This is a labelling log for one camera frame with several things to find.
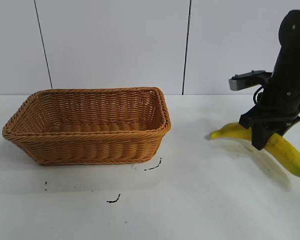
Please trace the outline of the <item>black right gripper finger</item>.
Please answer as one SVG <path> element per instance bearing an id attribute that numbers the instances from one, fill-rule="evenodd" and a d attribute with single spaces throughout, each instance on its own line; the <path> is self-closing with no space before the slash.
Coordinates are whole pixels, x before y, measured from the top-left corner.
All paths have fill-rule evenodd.
<path id="1" fill-rule="evenodd" d="M 255 123 L 251 126 L 251 144 L 262 150 L 275 132 L 276 124 L 273 122 Z"/>
<path id="2" fill-rule="evenodd" d="M 300 116 L 297 116 L 295 119 L 291 121 L 282 122 L 279 126 L 277 134 L 280 136 L 284 136 L 285 133 L 290 130 L 294 125 L 300 122 Z"/>

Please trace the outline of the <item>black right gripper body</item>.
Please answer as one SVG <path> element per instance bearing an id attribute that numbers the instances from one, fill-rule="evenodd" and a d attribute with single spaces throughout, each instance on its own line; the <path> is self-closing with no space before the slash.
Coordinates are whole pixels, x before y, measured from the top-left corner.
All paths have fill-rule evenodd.
<path id="1" fill-rule="evenodd" d="M 246 129 L 257 123 L 280 124 L 300 113 L 300 76 L 272 77 L 270 72 L 249 72 L 239 76 L 239 89 L 260 85 L 253 95 L 254 106 L 239 119 Z"/>

